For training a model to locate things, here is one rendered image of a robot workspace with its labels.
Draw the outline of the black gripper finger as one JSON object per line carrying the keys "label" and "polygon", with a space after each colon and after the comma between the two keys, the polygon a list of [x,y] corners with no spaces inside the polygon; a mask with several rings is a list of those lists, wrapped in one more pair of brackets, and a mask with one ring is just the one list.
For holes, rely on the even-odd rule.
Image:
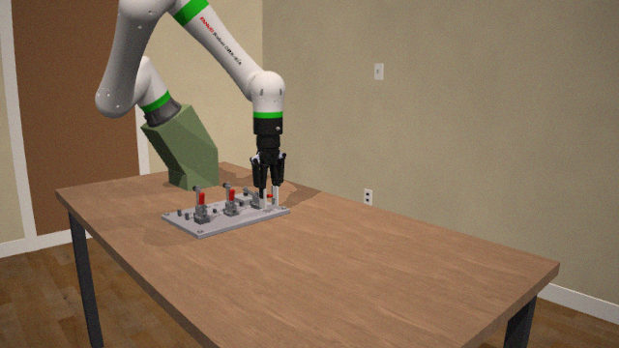
{"label": "black gripper finger", "polygon": [[267,173],[270,164],[271,155],[266,156],[266,163],[259,162],[259,154],[250,158],[252,166],[253,185],[259,188],[259,203],[260,208],[267,209]]}
{"label": "black gripper finger", "polygon": [[[272,205],[279,205],[279,187],[280,183],[283,183],[283,175],[284,175],[284,161],[285,161],[286,153],[280,152],[279,156],[277,154],[273,154],[273,164],[269,164],[271,180],[272,180]],[[277,159],[278,158],[278,159]]]}

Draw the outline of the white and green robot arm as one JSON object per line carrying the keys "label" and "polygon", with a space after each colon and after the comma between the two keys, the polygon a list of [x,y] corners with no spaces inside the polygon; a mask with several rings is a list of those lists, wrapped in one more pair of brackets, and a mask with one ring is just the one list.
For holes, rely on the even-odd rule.
{"label": "white and green robot arm", "polygon": [[282,134],[283,79],[275,72],[264,72],[249,57],[207,0],[119,0],[114,41],[95,96],[101,114],[120,118],[137,104],[147,125],[154,128],[181,110],[151,60],[143,56],[166,12],[213,55],[252,102],[253,133],[260,137]]}

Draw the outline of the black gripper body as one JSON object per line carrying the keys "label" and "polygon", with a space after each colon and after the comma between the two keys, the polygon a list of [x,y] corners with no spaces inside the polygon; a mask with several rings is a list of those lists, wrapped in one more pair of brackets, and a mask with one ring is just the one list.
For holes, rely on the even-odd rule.
{"label": "black gripper body", "polygon": [[[261,161],[261,163],[265,164],[266,163],[266,156],[267,155],[271,155],[271,159],[270,159],[270,163],[273,164],[273,154],[277,154],[277,157],[280,154],[280,136],[275,136],[275,137],[260,137],[257,136],[256,137],[256,147],[257,147],[257,153],[259,154],[259,160]],[[268,149],[268,148],[275,148],[275,149]]]}

